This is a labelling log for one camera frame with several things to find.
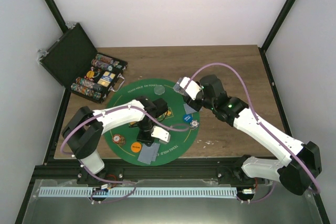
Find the blue playing card deck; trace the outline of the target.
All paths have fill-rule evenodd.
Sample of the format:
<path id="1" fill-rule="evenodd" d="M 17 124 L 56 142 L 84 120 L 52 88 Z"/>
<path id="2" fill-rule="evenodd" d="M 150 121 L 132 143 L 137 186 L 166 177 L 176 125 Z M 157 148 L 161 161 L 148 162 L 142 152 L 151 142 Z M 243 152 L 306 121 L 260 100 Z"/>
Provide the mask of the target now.
<path id="1" fill-rule="evenodd" d="M 180 80 L 173 86 L 173 90 L 176 92 L 176 93 L 179 93 L 181 95 L 187 95 L 187 93 L 185 92 L 184 88 L 182 88 L 180 86 Z"/>

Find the orange big blind button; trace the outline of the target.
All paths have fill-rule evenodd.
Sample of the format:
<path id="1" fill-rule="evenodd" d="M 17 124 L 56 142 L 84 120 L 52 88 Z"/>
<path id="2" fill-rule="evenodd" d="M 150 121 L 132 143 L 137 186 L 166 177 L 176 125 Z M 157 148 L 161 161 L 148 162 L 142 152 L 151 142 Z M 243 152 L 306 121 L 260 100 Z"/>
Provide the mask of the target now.
<path id="1" fill-rule="evenodd" d="M 130 150 L 133 153 L 139 153 L 142 149 L 142 144 L 140 142 L 134 142 L 131 144 Z"/>

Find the poker chip stack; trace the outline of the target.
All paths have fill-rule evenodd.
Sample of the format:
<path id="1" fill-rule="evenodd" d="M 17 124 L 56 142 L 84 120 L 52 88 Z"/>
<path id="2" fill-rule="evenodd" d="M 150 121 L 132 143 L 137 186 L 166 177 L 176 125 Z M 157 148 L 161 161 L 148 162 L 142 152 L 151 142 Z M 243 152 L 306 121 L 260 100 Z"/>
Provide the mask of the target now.
<path id="1" fill-rule="evenodd" d="M 119 145 L 119 146 L 123 146 L 125 144 L 125 138 L 124 138 L 124 136 L 122 136 L 120 134 L 114 134 L 112 136 L 112 142 L 114 144 Z"/>
<path id="2" fill-rule="evenodd" d="M 199 121 L 198 120 L 192 120 L 191 122 L 190 122 L 190 128 L 191 129 L 197 129 L 198 127 L 199 127 Z"/>

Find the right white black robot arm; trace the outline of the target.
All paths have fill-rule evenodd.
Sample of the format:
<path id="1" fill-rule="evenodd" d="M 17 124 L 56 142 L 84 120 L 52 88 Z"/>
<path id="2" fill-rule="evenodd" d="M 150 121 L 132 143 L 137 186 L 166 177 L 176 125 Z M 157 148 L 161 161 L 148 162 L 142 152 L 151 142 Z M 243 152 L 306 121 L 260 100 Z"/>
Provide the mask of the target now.
<path id="1" fill-rule="evenodd" d="M 182 77 L 174 90 L 195 111 L 209 109 L 215 117 L 244 132 L 274 154 L 275 159 L 246 156 L 242 165 L 233 170 L 233 177 L 244 184 L 258 177 L 280 182 L 295 195 L 302 195 L 322 171 L 319 147 L 312 141 L 303 143 L 277 129 L 237 97 L 228 96 L 222 82 L 207 75 L 199 82 Z"/>

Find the blue small blind button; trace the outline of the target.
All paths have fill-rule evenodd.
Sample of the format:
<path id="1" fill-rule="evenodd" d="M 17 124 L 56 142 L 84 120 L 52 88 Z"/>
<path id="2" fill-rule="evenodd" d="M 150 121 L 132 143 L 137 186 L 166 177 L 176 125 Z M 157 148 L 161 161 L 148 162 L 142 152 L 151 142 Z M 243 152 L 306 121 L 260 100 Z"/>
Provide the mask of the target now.
<path id="1" fill-rule="evenodd" d="M 185 115 L 183 115 L 183 121 L 185 123 L 190 123 L 192 120 L 193 120 L 193 117 L 192 117 L 191 114 L 185 114 Z"/>

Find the clear dealer button disc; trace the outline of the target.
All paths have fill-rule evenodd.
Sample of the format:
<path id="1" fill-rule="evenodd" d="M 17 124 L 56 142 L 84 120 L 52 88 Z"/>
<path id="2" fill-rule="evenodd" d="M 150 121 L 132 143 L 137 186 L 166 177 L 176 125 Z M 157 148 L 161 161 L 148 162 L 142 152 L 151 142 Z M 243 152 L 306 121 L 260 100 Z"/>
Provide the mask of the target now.
<path id="1" fill-rule="evenodd" d="M 156 85 L 154 87 L 154 93 L 156 95 L 163 95 L 165 93 L 165 87 L 163 85 Z"/>

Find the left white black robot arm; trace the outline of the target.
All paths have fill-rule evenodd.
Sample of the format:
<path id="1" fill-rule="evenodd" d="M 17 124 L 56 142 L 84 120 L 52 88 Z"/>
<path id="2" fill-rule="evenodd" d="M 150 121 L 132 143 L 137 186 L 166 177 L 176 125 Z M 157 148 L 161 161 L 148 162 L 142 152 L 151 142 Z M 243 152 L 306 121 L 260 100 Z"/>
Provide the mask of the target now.
<path id="1" fill-rule="evenodd" d="M 107 170 L 97 146 L 106 132 L 131 122 L 139 128 L 136 140 L 151 146 L 155 139 L 163 143 L 170 141 L 168 127 L 157 121 L 167 112 L 168 106 L 162 98 L 151 101 L 146 96 L 137 97 L 125 104 L 104 110 L 91 110 L 81 107 L 62 132 L 64 141 L 61 152 L 68 145 L 80 164 L 89 172 L 89 178 L 95 184 L 102 184 L 107 178 Z"/>

